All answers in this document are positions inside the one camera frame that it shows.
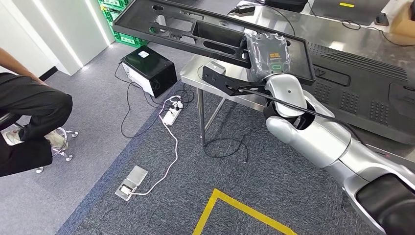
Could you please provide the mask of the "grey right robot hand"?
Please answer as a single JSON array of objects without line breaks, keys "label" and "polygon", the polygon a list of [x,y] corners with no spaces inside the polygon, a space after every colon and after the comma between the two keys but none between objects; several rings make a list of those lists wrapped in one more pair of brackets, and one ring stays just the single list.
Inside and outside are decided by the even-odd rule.
[{"label": "grey right robot hand", "polygon": [[251,67],[247,69],[249,82],[261,82],[266,76],[275,73],[287,73],[290,70],[289,43],[277,33],[246,33]]}]

